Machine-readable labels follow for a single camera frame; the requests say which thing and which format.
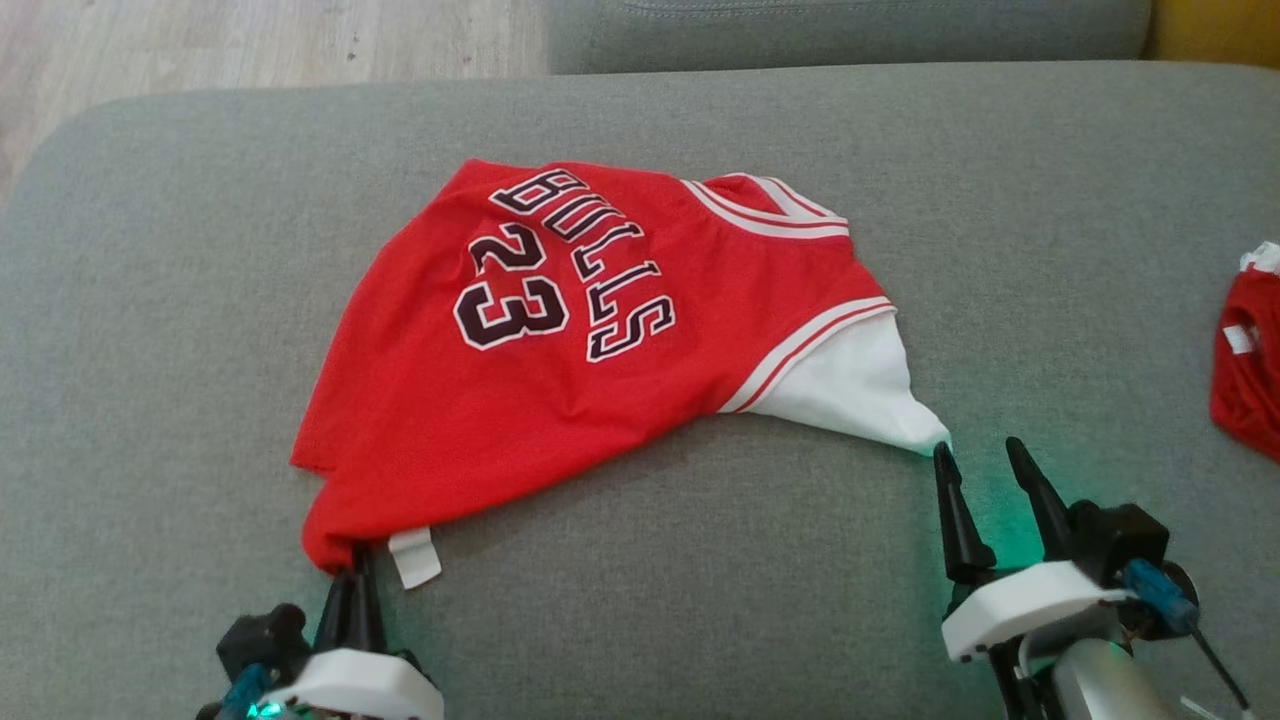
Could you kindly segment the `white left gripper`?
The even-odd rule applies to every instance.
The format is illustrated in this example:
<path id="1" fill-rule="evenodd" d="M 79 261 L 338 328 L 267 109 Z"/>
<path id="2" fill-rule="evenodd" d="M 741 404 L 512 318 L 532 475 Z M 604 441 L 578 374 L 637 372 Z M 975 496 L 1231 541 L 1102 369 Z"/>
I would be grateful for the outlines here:
<path id="1" fill-rule="evenodd" d="M 314 637 L 314 655 L 289 685 L 262 697 L 262 715 L 305 711 L 379 720 L 445 720 L 439 689 L 389 646 L 372 551 L 355 546 L 337 573 Z"/>

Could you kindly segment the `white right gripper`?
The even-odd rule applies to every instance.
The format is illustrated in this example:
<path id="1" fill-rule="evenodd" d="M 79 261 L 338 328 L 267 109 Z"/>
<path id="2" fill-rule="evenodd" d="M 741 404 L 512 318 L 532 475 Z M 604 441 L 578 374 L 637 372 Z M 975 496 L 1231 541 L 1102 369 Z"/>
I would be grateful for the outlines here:
<path id="1" fill-rule="evenodd" d="M 948 657 L 957 664 L 1103 601 L 1133 597 L 1126 587 L 1103 588 L 1078 565 L 1065 561 L 1073 542 L 1068 506 L 1021 439 L 1007 437 L 1005 450 L 1034 515 L 1046 562 L 979 587 L 942 621 Z M 950 445 L 938 442 L 932 457 L 946 577 L 956 584 L 979 585 L 995 570 L 995 551 L 977 529 Z"/>

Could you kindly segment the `red Bulls 23 jersey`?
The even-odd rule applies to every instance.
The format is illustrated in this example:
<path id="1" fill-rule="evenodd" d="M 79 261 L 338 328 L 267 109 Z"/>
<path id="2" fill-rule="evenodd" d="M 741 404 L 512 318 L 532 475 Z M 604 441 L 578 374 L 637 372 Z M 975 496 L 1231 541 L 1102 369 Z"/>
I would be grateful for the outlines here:
<path id="1" fill-rule="evenodd" d="M 291 456 L 323 482 L 303 548 L 335 573 L 721 414 L 928 455 L 896 315 L 774 177 L 471 159 L 340 318 Z"/>

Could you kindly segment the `red shorts with white stripe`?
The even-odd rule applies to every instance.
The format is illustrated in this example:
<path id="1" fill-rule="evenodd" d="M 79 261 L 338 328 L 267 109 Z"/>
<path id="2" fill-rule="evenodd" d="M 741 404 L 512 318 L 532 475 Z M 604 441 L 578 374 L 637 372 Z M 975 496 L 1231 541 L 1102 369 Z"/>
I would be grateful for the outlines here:
<path id="1" fill-rule="evenodd" d="M 1280 462 L 1280 243 L 1240 259 L 1215 336 L 1210 416 Z"/>

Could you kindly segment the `yellow sofa back cushion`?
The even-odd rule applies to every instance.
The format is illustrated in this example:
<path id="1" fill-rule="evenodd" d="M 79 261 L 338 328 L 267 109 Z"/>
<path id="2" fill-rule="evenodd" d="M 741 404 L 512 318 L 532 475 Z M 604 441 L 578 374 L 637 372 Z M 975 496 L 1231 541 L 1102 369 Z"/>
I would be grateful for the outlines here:
<path id="1" fill-rule="evenodd" d="M 1143 58 L 1280 70 L 1280 0 L 1152 0 Z"/>

